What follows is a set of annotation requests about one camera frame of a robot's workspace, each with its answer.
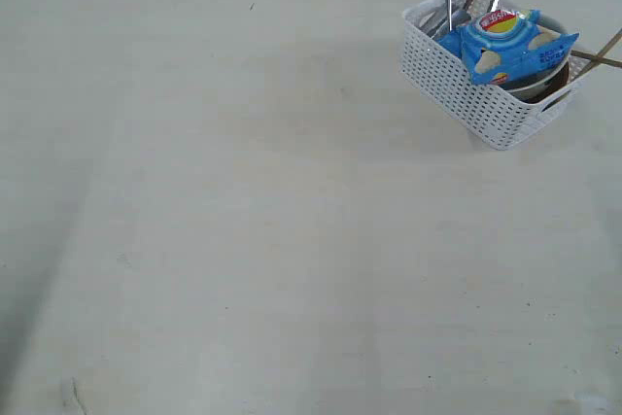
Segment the brown round plate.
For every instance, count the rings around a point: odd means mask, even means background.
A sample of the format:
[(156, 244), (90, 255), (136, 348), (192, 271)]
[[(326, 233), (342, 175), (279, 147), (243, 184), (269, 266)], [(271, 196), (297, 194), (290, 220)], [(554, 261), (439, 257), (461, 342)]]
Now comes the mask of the brown round plate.
[(557, 92), (559, 89), (564, 87), (570, 76), (570, 64), (568, 62), (565, 63), (564, 67), (560, 69), (560, 71), (553, 77), (553, 79), (547, 84), (546, 88), (542, 90), (539, 94), (526, 99), (525, 102), (528, 104), (537, 104), (541, 100), (547, 98), (551, 94)]

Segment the stainless steel cup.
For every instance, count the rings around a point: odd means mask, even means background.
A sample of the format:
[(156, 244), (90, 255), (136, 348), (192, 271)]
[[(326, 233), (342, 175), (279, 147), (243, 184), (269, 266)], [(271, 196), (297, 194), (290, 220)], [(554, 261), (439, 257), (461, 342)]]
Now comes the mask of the stainless steel cup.
[(450, 28), (456, 28), (469, 19), (468, 7), (452, 3), (450, 10), (447, 10), (447, 6), (442, 5), (422, 23), (420, 29), (429, 37), (438, 40), (445, 36)]

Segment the white perforated plastic basket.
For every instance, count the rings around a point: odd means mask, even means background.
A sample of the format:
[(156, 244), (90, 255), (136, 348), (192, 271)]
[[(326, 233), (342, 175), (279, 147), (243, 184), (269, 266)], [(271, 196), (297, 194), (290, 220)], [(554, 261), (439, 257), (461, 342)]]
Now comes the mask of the white perforated plastic basket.
[(512, 148), (560, 117), (572, 102), (588, 61), (571, 56), (569, 81), (535, 103), (524, 102), (499, 86), (474, 85), (463, 63), (420, 30), (444, 0), (425, 0), (403, 11), (404, 41), (400, 71), (407, 80), (496, 150)]

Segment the white ceramic bowl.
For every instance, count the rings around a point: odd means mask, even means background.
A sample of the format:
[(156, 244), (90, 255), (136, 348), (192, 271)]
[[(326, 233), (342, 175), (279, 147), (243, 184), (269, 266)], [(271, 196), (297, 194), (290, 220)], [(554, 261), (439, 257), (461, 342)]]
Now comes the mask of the white ceramic bowl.
[[(541, 30), (548, 31), (553, 35), (559, 36), (561, 34), (568, 33), (568, 30), (562, 23), (545, 14), (540, 15), (537, 20), (537, 24)], [(569, 56), (570, 53), (567, 52), (563, 59), (555, 67), (549, 67), (544, 71), (523, 77), (520, 80), (503, 83), (500, 85), (500, 88), (524, 102), (535, 98), (548, 88), (555, 76), (568, 62)]]

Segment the blue chips snack bag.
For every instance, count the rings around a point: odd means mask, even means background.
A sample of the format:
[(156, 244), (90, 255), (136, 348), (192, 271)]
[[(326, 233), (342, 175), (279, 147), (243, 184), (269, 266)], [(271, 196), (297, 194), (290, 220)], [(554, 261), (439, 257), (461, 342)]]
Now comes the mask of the blue chips snack bag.
[(498, 9), (436, 41), (461, 60), (473, 84), (502, 85), (555, 69), (578, 38), (539, 10)]

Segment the wooden chopstick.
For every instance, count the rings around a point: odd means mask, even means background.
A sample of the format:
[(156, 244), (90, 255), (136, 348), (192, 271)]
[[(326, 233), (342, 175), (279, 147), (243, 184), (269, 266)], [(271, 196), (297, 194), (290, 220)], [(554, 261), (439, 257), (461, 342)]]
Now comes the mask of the wooden chopstick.
[(606, 58), (604, 56), (596, 56), (588, 52), (582, 52), (582, 51), (577, 51), (577, 50), (570, 51), (570, 54), (572, 56), (586, 59), (586, 60), (589, 60), (590, 62), (595, 62), (597, 64), (605, 64), (605, 65), (615, 67), (615, 68), (622, 68), (621, 61)]
[[(621, 40), (621, 30), (618, 30), (601, 48), (597, 53), (591, 53), (593, 55), (596, 56), (604, 56), (606, 58), (607, 54), (618, 44), (618, 42)], [(605, 64), (597, 64), (595, 62), (590, 62), (589, 60), (586, 60), (586, 64), (581, 68), (581, 70), (578, 72), (578, 74), (575, 76), (575, 79), (578, 80), (580, 77), (586, 75), (587, 73), (589, 73), (590, 71), (592, 71), (593, 69), (597, 68), (600, 65), (605, 65)]]

